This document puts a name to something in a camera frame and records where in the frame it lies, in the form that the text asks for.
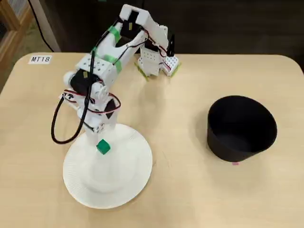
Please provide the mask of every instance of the floor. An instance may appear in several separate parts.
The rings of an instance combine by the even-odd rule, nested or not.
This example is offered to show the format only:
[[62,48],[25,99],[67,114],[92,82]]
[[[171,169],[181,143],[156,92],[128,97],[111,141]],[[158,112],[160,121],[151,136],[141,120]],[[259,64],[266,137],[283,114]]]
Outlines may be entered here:
[[3,89],[7,79],[10,76],[10,73],[15,65],[15,63],[26,54],[33,52],[50,52],[50,49],[43,42],[41,35],[39,33],[38,26],[33,19],[28,30],[19,44],[19,47],[13,57],[12,63],[8,67],[8,69],[4,72],[4,75],[0,77],[0,92]]

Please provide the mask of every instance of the red wire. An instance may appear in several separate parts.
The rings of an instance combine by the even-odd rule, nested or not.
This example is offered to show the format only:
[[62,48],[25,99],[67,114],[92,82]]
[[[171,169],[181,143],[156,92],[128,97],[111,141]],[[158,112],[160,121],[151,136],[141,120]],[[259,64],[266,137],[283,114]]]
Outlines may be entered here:
[[[71,91],[71,90],[68,90],[68,89],[65,89],[64,91],[67,92],[67,93],[72,93],[72,94],[75,94],[75,95],[83,96],[83,95],[81,95],[81,94],[79,94],[79,93],[77,93],[77,92],[75,92],[75,91]],[[118,99],[118,97],[115,96],[114,94],[111,94],[111,93],[109,93],[109,95],[110,95],[111,97],[114,97],[114,98],[118,101],[118,103],[119,103],[119,105],[118,105],[115,109],[112,109],[112,110],[110,110],[110,111],[94,111],[94,110],[91,110],[91,109],[88,109],[88,110],[89,110],[90,112],[92,112],[92,113],[97,113],[97,114],[108,114],[108,113],[112,113],[112,112],[116,111],[117,109],[119,109],[119,108],[122,106],[122,103],[120,102],[120,100]],[[76,103],[76,101],[70,101],[70,100],[68,100],[68,99],[66,99],[66,98],[65,98],[65,100],[67,100],[68,102],[71,102],[71,103]]]
[[115,109],[112,109],[112,110],[110,110],[110,111],[93,111],[93,110],[91,110],[91,109],[89,109],[92,113],[97,113],[97,114],[107,114],[107,113],[112,113],[112,112],[114,112],[114,111],[116,111],[117,109],[119,109],[121,106],[122,106],[122,103],[120,102],[120,100],[117,98],[117,96],[115,96],[114,94],[111,94],[111,93],[109,93],[109,95],[111,96],[111,97],[114,97],[117,101],[118,101],[118,103],[119,103],[119,105],[115,108]]
[[[148,38],[149,38],[154,44],[156,44],[155,40],[152,39],[152,37],[150,37],[150,33],[149,33],[147,30],[145,30],[145,29],[144,29],[144,31],[148,34]],[[164,49],[162,46],[160,46],[160,48],[161,48],[165,53],[167,53],[166,49]],[[160,51],[160,55],[161,55],[161,57],[163,57],[163,58],[165,58],[165,57],[167,56],[167,55],[163,56],[163,55],[162,55],[162,51]]]
[[169,69],[169,71],[171,70],[171,67],[168,65],[168,64],[166,64],[166,62],[165,61],[163,61],[163,63],[167,66],[167,68]]

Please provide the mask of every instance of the green cube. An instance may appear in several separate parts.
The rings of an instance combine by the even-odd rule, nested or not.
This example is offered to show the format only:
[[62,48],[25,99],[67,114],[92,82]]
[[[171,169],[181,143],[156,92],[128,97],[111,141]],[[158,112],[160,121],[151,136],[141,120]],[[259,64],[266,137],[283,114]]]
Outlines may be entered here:
[[97,144],[96,147],[102,154],[106,154],[111,149],[110,145],[103,139]]

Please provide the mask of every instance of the cable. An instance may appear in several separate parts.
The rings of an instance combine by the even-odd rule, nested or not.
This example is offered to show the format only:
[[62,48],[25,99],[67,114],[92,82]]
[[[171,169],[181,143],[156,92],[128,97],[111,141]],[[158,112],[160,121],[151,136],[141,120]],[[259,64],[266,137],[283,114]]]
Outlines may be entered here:
[[143,41],[142,43],[139,43],[139,44],[136,44],[136,45],[127,46],[127,48],[120,54],[120,56],[116,59],[116,61],[113,62],[113,65],[115,65],[115,64],[123,57],[123,55],[126,53],[126,51],[127,51],[129,48],[136,48],[136,47],[138,47],[138,46],[144,44],[145,42],[147,42],[147,40],[149,39],[149,33],[148,33],[148,31],[145,30],[145,29],[144,29],[144,32],[146,32],[147,35],[148,35],[147,39],[146,39],[145,41]]
[[51,48],[51,46],[47,43],[47,41],[44,39],[44,36],[43,36],[43,33],[42,33],[42,30],[41,30],[41,27],[39,25],[39,22],[38,22],[38,18],[37,18],[37,15],[34,11],[34,8],[33,8],[33,5],[32,3],[30,2],[30,0],[28,0],[28,3],[29,3],[29,6],[31,7],[32,11],[33,11],[33,15],[34,15],[34,18],[36,20],[36,23],[37,23],[37,26],[38,26],[38,29],[39,29],[39,32],[40,32],[40,35],[41,35],[41,38],[43,40],[43,42],[46,44],[46,46],[52,51],[54,52],[54,50]]
[[66,144],[66,143],[69,143],[71,141],[73,141],[80,133],[81,131],[81,128],[82,128],[82,125],[84,124],[85,122],[85,117],[86,117],[86,113],[87,113],[87,110],[89,108],[89,104],[90,104],[90,99],[91,99],[91,90],[92,90],[92,84],[93,84],[93,70],[94,70],[94,60],[95,60],[95,50],[92,50],[92,57],[91,57],[91,66],[90,66],[90,72],[89,72],[89,86],[87,88],[87,92],[86,92],[86,96],[85,96],[85,107],[84,107],[84,110],[82,112],[82,116],[81,116],[81,119],[80,119],[80,122],[79,122],[79,125],[78,125],[78,128],[75,132],[75,134],[67,139],[67,140],[64,140],[64,141],[59,141],[56,139],[55,137],[55,123],[56,123],[56,119],[57,119],[57,115],[58,115],[58,111],[64,101],[64,95],[62,95],[57,107],[56,107],[56,110],[54,112],[54,116],[53,116],[53,120],[52,120],[52,125],[51,125],[51,136],[52,136],[52,139],[54,142],[58,143],[58,144]]
[[[143,30],[148,34],[148,39],[150,39],[154,44],[156,44],[155,40],[152,39],[152,37],[150,37],[150,33],[147,30],[145,30],[145,29],[143,29]],[[165,56],[162,55],[162,50],[160,50],[160,48],[166,53]],[[167,56],[167,51],[162,46],[160,46],[160,48],[158,48],[158,50],[160,52],[160,55],[161,55],[161,57],[165,58]]]
[[171,67],[165,61],[163,61],[163,63],[166,65],[166,67],[169,69],[169,71],[171,71]]
[[[118,17],[118,19],[114,22],[113,26],[115,26],[118,22],[121,22],[121,18]],[[91,101],[91,90],[92,90],[92,84],[93,84],[93,71],[94,71],[94,60],[95,60],[95,49],[96,47],[98,47],[98,45],[104,40],[104,38],[109,34],[109,30],[107,30],[106,32],[103,33],[103,35],[101,36],[101,38],[98,40],[98,42],[96,43],[95,47],[93,48],[92,52],[91,52],[91,63],[90,63],[90,72],[89,72],[89,86],[87,88],[87,92],[86,92],[86,96],[85,96],[85,107],[84,107],[84,110],[83,110],[83,113],[82,113],[82,116],[81,116],[81,119],[80,119],[80,122],[79,122],[79,125],[78,125],[78,128],[75,132],[75,134],[67,139],[67,140],[64,140],[64,141],[59,141],[56,139],[56,136],[55,136],[55,123],[56,123],[56,119],[57,119],[57,115],[58,115],[58,112],[59,112],[59,109],[63,103],[63,101],[65,100],[65,95],[62,94],[62,97],[55,109],[55,112],[54,112],[54,116],[53,116],[53,120],[52,120],[52,125],[51,125],[51,136],[52,136],[52,139],[54,142],[58,143],[58,144],[66,144],[66,143],[69,143],[71,141],[73,141],[80,133],[81,131],[81,128],[83,126],[83,124],[85,124],[86,126],[88,126],[86,123],[85,123],[85,117],[86,117],[86,113],[87,111],[89,110],[89,104],[90,104],[90,101]],[[70,92],[72,94],[76,94],[76,95],[80,95],[74,91],[70,91],[70,90],[65,90],[65,92]]]

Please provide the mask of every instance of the dark background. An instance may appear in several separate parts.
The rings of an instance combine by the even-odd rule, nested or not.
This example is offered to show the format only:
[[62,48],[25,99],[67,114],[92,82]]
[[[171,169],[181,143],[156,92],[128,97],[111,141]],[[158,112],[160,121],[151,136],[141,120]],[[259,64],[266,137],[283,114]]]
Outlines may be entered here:
[[[40,0],[64,52],[88,52],[124,3],[142,0]],[[280,54],[304,69],[303,0],[145,0],[175,33],[176,53]]]

